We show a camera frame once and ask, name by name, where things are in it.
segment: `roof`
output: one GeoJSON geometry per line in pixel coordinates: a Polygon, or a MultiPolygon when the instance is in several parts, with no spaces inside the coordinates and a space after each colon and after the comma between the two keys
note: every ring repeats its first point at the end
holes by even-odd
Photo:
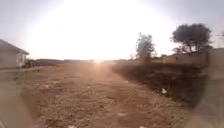
{"type": "Polygon", "coordinates": [[[23,49],[20,49],[4,40],[0,39],[0,51],[11,51],[11,52],[19,52],[19,53],[24,53],[24,54],[29,54],[28,52],[26,52],[23,49]]]}

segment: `sky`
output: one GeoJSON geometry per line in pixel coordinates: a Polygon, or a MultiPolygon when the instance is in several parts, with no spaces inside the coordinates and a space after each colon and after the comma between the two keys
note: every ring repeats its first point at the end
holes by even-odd
{"type": "Polygon", "coordinates": [[[222,0],[0,0],[0,38],[29,58],[120,59],[135,52],[138,33],[172,54],[178,25],[204,23],[214,46],[224,31],[222,0]]]}

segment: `sunlight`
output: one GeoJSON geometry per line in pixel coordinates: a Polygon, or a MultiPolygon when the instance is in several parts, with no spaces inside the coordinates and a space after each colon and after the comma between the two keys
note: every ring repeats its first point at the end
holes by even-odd
{"type": "Polygon", "coordinates": [[[172,28],[164,21],[169,24],[156,9],[135,0],[65,0],[32,28],[29,49],[32,56],[45,58],[125,59],[143,32],[152,34],[158,52],[164,53],[170,45],[161,42],[169,42],[172,28]]]}

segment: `building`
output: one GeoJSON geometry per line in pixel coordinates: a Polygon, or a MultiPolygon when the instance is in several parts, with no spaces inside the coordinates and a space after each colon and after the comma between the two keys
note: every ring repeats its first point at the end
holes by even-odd
{"type": "Polygon", "coordinates": [[[22,67],[29,53],[0,39],[0,68],[22,67]]]}

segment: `path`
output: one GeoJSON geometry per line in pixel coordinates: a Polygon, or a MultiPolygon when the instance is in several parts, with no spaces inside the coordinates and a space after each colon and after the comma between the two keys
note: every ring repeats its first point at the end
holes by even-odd
{"type": "Polygon", "coordinates": [[[104,65],[44,67],[18,76],[29,112],[42,127],[180,128],[189,113],[104,65]]]}

